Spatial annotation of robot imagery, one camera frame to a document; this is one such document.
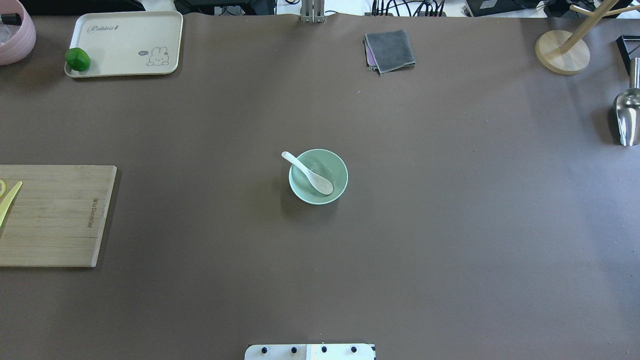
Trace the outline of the light green bowl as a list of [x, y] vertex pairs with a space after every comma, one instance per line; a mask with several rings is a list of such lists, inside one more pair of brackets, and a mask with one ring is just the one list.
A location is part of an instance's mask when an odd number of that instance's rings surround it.
[[345, 162], [336, 153], [326, 149], [310, 149], [297, 156], [297, 159], [313, 173], [329, 180], [333, 185], [331, 194], [318, 192], [308, 178], [294, 165], [288, 171], [289, 187], [295, 196], [310, 205], [327, 205], [345, 193], [349, 183], [349, 172]]

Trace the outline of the white ceramic spoon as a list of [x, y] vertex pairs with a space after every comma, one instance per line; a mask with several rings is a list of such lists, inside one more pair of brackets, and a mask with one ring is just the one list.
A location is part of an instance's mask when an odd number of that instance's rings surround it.
[[294, 167], [297, 167], [307, 178], [310, 185], [318, 192], [325, 196], [329, 196], [334, 191], [334, 186], [327, 178], [324, 178], [317, 173], [311, 171], [306, 165], [304, 165], [297, 157], [292, 153], [284, 151], [281, 153], [281, 157], [290, 162]]

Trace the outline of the pink bowl of ice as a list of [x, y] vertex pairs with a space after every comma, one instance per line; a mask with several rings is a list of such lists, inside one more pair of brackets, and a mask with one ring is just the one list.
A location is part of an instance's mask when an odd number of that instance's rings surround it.
[[37, 38], [34, 21], [22, 2], [2, 0], [1, 14], [19, 14], [22, 23], [1, 30], [0, 65], [7, 66], [25, 59], [35, 47]]

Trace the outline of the grey folded cloth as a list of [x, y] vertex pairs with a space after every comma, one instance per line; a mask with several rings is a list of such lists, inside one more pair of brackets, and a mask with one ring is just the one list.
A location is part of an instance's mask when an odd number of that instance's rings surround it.
[[366, 67], [380, 75], [413, 68], [416, 64], [409, 34], [405, 29], [366, 33], [363, 45]]

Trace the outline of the cream tray with bear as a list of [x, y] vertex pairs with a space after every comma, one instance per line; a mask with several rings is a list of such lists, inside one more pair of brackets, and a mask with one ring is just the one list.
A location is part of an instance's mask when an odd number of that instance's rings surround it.
[[70, 48], [87, 53], [90, 66], [71, 78], [169, 75], [179, 64], [183, 15], [176, 10], [83, 14], [75, 22]]

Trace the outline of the bamboo cutting board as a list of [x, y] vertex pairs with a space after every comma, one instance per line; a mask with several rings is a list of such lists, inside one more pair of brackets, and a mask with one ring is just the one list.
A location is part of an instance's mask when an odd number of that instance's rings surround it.
[[117, 177], [114, 165], [3, 164], [3, 267], [94, 268]]

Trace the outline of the green lime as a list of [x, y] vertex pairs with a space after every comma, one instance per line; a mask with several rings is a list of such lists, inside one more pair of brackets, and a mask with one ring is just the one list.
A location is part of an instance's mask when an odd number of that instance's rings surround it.
[[69, 48], [64, 55], [64, 59], [73, 71], [84, 72], [89, 70], [91, 66], [89, 55], [79, 47]]

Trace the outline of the wooden mug tree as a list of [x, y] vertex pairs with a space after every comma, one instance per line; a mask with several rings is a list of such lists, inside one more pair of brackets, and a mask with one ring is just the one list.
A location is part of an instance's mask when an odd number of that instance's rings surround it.
[[618, 15], [640, 6], [628, 6], [613, 10], [617, 0], [604, 0], [594, 11], [571, 5], [570, 10], [586, 16], [575, 32], [567, 30], [549, 30], [535, 42], [534, 50], [537, 59], [550, 71], [558, 75], [576, 75], [590, 63], [590, 51], [583, 37], [606, 16]]

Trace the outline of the metal scoop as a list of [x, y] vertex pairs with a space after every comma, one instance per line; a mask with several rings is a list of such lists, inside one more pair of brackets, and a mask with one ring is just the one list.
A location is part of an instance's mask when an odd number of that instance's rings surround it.
[[615, 98], [615, 118], [622, 146], [640, 142], [640, 59], [630, 61], [630, 87]]

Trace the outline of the yellow plastic knife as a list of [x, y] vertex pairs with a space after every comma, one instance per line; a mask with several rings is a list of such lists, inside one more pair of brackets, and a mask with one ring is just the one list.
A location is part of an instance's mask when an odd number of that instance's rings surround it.
[[7, 216], [7, 212], [9, 211], [9, 208], [11, 207], [16, 194], [18, 194], [18, 191], [20, 190], [20, 188], [22, 186], [23, 186], [23, 182], [22, 181], [18, 181], [7, 192], [7, 195], [5, 195], [4, 198], [2, 199], [2, 201], [0, 203], [0, 227], [2, 227], [3, 222], [5, 220], [5, 217]]

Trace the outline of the aluminium frame post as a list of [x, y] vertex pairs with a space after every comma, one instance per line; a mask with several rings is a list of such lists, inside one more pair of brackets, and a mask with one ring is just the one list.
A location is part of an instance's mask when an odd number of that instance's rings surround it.
[[325, 22], [326, 16], [324, 0], [300, 0], [300, 5], [302, 23]]

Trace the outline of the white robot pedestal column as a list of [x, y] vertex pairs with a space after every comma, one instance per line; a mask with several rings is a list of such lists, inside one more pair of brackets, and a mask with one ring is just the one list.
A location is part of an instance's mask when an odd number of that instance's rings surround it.
[[365, 342], [253, 344], [245, 360], [375, 360], [374, 344]]

